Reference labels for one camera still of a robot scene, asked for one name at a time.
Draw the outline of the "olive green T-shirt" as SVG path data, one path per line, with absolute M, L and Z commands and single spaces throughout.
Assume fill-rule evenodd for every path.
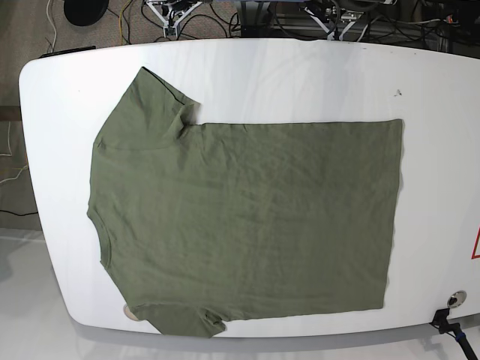
M 87 215 L 129 310 L 164 334 L 383 307 L 404 123 L 196 124 L 145 68 L 98 132 Z

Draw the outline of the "black round stand base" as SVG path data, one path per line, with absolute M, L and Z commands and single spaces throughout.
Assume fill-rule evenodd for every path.
M 74 26 L 91 26 L 107 11 L 108 0 L 65 0 L 64 15 Z

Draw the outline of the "black flat device on edge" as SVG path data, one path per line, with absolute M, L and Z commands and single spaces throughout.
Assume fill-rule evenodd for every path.
M 55 51 L 55 52 L 48 52 L 44 53 L 39 57 L 39 59 L 45 59 L 48 57 L 53 57 L 53 56 L 61 56 L 61 55 L 67 55 L 71 53 L 79 53 L 79 52 L 84 52 L 84 51 L 89 51 L 89 50 L 96 50 L 96 46 L 83 46 L 83 47 L 77 47 L 73 49 L 65 49 L 65 50 L 60 50 L 60 51 Z

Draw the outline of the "left table grommet hole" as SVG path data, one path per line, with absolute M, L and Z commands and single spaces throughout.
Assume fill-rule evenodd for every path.
M 136 317 L 136 315 L 131 311 L 127 304 L 123 306 L 124 315 L 134 322 L 139 322 L 140 320 Z

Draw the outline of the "table grommet hole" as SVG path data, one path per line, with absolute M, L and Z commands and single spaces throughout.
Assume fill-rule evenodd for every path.
M 466 299 L 467 293 L 464 290 L 459 290 L 449 297 L 447 306 L 448 308 L 458 308 L 466 301 Z
M 134 322 L 139 322 L 140 320 L 136 317 L 136 315 L 131 311 L 127 304 L 123 306 L 124 315 Z

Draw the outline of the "right table grommet hole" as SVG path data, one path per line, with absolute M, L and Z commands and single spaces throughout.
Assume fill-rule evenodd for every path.
M 466 301 L 466 299 L 467 293 L 464 290 L 459 290 L 449 297 L 447 306 L 448 308 L 458 308 Z

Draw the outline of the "aluminium frame base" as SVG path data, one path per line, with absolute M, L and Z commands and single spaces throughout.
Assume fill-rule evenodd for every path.
M 243 38 L 280 37 L 300 41 L 327 40 L 325 32 L 303 11 L 305 3 L 338 3 L 370 13 L 381 1 L 235 1 Z

